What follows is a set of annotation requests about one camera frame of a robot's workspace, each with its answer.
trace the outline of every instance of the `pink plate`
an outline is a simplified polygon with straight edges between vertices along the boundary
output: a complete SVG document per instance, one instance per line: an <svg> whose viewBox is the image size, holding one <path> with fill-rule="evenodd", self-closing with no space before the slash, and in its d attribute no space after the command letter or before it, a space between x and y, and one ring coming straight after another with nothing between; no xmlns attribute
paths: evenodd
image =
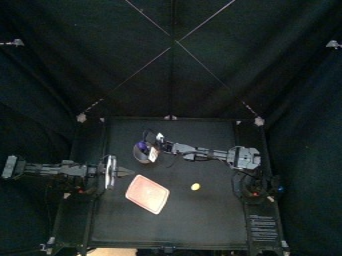
<svg viewBox="0 0 342 256"><path fill-rule="evenodd" d="M170 191L153 180L137 175L126 192L126 198L154 214L160 214Z"/></svg>

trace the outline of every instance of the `black table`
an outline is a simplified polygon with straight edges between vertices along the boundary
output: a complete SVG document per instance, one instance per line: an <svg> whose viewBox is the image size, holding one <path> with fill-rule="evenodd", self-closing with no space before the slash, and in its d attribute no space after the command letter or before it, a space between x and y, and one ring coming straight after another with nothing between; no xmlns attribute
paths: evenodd
<svg viewBox="0 0 342 256"><path fill-rule="evenodd" d="M117 179L114 190L106 191L97 200L81 200L79 197L65 200L55 225L57 245L83 250L86 245L248 250L253 247L253 243L246 243L253 234L245 218L249 209L233 193L236 171L221 161L189 162L168 154L162 154L156 163L140 163L133 147L142 140L146 129L161 132L173 142L209 149L226 151L236 145L256 147L262 153L265 173L270 172L264 130L253 120L237 123L230 120L113 118L105 123L87 122L81 126L71 159L97 163L105 154L115 154L118 165L165 186L170 196L158 215L141 208L125 196L133 175ZM201 184L198 191L192 190L194 183ZM277 203L272 206L268 203L265 207L272 209L270 214L277 215L274 219L278 220ZM281 225L277 231L282 238Z"/></svg>

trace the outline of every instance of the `yellow ball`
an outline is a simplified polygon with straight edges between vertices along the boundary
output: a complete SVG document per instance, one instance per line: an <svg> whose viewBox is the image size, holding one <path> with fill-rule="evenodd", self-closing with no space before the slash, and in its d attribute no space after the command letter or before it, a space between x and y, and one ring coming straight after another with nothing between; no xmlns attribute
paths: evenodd
<svg viewBox="0 0 342 256"><path fill-rule="evenodd" d="M200 190L201 188L201 185L198 183L194 183L193 186L192 186L192 190Z"/></svg>

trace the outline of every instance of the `black tent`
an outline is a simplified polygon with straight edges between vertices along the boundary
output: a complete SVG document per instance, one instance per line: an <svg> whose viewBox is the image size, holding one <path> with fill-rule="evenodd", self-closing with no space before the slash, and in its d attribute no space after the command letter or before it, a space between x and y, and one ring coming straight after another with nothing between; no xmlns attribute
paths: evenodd
<svg viewBox="0 0 342 256"><path fill-rule="evenodd" d="M339 0L2 1L2 169L69 159L99 118L262 117L289 245L339 255L341 24ZM49 238L45 186L22 183L0 184L0 251Z"/></svg>

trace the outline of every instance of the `small object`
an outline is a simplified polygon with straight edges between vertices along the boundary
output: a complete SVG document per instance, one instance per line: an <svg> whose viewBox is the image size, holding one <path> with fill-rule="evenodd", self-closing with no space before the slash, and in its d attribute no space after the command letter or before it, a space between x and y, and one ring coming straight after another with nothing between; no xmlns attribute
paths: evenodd
<svg viewBox="0 0 342 256"><path fill-rule="evenodd" d="M149 154L149 160L154 163L158 158L158 150L156 147L152 147L150 154Z"/></svg>
<svg viewBox="0 0 342 256"><path fill-rule="evenodd" d="M265 119L262 119L260 116L256 118L254 121L257 126L264 126L265 125Z"/></svg>
<svg viewBox="0 0 342 256"><path fill-rule="evenodd" d="M22 39L15 39L14 42L6 42L6 43L0 42L0 46L3 46L3 45L7 45L7 46L9 45L15 45L17 47L18 46L26 46Z"/></svg>
<svg viewBox="0 0 342 256"><path fill-rule="evenodd" d="M126 192L126 198L154 214L160 214L169 198L170 191L157 182L137 175Z"/></svg>
<svg viewBox="0 0 342 256"><path fill-rule="evenodd" d="M78 119L78 122L79 123L85 123L87 121L87 116L85 113L81 113L78 116L77 116L77 119Z"/></svg>
<svg viewBox="0 0 342 256"><path fill-rule="evenodd" d="M194 183L193 186L192 186L192 190L197 191L200 189L201 189L200 183Z"/></svg>
<svg viewBox="0 0 342 256"><path fill-rule="evenodd" d="M337 50L339 47L342 48L342 45L337 42L337 40L332 40L332 41L328 43L327 47L333 47L333 48L336 48L336 50Z"/></svg>
<svg viewBox="0 0 342 256"><path fill-rule="evenodd" d="M273 196L268 196L268 199L270 200L272 203L274 203L274 198L273 198Z"/></svg>

